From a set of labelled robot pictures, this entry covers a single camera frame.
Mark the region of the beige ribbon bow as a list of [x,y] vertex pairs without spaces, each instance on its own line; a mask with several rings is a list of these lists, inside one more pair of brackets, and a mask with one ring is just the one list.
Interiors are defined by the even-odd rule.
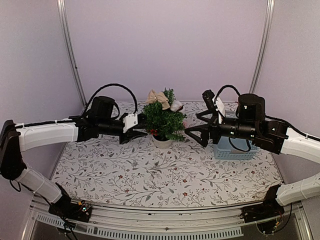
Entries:
[[156,102],[161,103],[162,109],[167,110],[171,106],[169,104],[169,99],[165,96],[163,92],[156,92],[153,89],[148,93],[146,103],[154,104]]

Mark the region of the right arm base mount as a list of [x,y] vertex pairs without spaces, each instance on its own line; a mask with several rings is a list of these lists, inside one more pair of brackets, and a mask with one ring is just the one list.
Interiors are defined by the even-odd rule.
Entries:
[[262,203],[242,207],[239,218],[243,219],[245,223],[250,223],[284,214],[284,207],[276,201],[277,191],[280,186],[280,184],[271,186],[266,192]]

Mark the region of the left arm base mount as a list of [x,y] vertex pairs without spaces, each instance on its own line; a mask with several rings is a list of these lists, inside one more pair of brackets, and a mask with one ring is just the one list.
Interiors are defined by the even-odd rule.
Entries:
[[64,219],[88,223],[92,214],[92,205],[85,200],[72,202],[71,197],[62,186],[58,183],[56,185],[61,190],[62,196],[56,203],[50,204],[48,212]]

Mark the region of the white cotton boll ornament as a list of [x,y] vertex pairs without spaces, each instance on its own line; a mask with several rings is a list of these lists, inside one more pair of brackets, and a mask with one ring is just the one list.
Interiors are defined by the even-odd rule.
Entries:
[[180,112],[180,113],[184,113],[185,112],[185,108],[184,105],[178,101],[178,100],[174,100],[170,106],[170,110],[172,112]]

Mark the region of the small green christmas tree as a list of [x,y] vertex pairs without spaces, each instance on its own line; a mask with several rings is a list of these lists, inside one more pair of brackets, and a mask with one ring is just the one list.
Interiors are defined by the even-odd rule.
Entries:
[[[171,88],[164,89],[164,91],[159,92],[163,92],[165,94],[165,96],[168,98],[170,106],[174,100],[177,100],[174,90]],[[156,102],[152,104],[145,103],[142,109],[142,114],[146,119],[145,130],[149,133],[150,129],[156,129],[158,132],[158,140],[173,140],[176,142],[184,141],[185,137],[183,132],[186,128],[185,112],[172,112],[170,108],[163,110],[161,103]]]

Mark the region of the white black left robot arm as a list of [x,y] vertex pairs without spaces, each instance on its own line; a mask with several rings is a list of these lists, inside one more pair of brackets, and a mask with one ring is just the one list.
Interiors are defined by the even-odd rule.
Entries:
[[121,145],[145,137],[147,134],[138,130],[143,119],[141,114],[134,111],[113,116],[113,110],[118,108],[114,99],[97,96],[82,115],[29,124],[5,121],[0,133],[0,174],[44,197],[63,217],[70,217],[75,210],[69,195],[61,186],[27,166],[22,152],[59,143],[85,142],[99,135],[117,136]]

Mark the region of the red berry sprig ornament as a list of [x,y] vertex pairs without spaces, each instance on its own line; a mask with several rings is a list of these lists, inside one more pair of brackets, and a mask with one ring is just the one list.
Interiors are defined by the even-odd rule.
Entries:
[[158,136],[158,131],[156,129],[150,129],[149,133],[153,136]]

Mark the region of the white ribbed plant pot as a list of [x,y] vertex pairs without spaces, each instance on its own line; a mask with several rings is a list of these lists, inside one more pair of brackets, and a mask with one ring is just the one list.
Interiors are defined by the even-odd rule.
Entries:
[[172,144],[173,140],[158,140],[157,136],[152,135],[151,139],[153,140],[154,145],[159,149],[168,149]]

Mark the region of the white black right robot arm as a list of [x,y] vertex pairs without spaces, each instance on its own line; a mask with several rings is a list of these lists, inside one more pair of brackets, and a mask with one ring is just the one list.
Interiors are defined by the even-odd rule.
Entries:
[[280,155],[297,156],[315,163],[320,161],[320,139],[304,133],[289,122],[265,114],[265,99],[252,93],[238,96],[236,117],[227,117],[224,104],[210,90],[202,95],[207,110],[196,117],[203,125],[189,127],[185,133],[203,147],[221,137],[243,139],[260,149]]

